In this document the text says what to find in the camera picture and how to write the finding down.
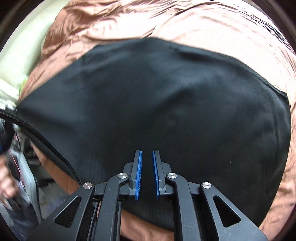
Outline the person's left hand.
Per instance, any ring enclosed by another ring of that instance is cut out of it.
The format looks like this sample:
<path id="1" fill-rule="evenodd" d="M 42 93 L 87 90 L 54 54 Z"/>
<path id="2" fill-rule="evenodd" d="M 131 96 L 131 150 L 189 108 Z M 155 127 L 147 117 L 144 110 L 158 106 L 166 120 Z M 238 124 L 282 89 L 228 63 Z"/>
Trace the person's left hand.
<path id="1" fill-rule="evenodd" d="M 14 198 L 19 193 L 19 187 L 16 180 L 11 174 L 10 169 L 7 166 L 7 159 L 4 155 L 0 158 L 0 190 L 1 195 L 7 199 Z"/>

